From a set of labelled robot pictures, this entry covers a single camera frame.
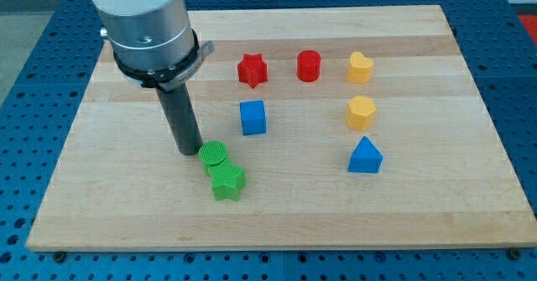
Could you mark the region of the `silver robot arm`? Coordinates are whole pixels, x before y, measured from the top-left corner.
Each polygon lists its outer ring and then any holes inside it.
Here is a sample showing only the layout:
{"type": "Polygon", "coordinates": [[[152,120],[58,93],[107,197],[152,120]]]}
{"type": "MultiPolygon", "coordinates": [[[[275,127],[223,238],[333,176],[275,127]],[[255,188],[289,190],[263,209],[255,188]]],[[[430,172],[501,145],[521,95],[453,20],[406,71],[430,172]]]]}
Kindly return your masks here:
{"type": "Polygon", "coordinates": [[[138,86],[172,91],[214,51],[211,41],[198,42],[185,0],[92,1],[118,68],[138,86]]]}

